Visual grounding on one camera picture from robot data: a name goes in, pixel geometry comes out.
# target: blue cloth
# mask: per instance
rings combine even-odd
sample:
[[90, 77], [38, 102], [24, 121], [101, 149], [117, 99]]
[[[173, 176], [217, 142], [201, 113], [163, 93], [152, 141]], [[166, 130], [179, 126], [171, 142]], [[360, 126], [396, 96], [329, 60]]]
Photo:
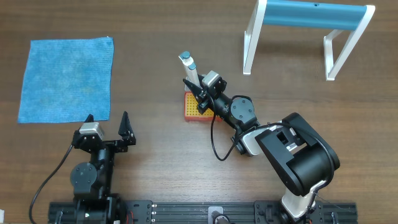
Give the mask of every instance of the blue cloth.
[[32, 40], [18, 123], [108, 120], [113, 39]]

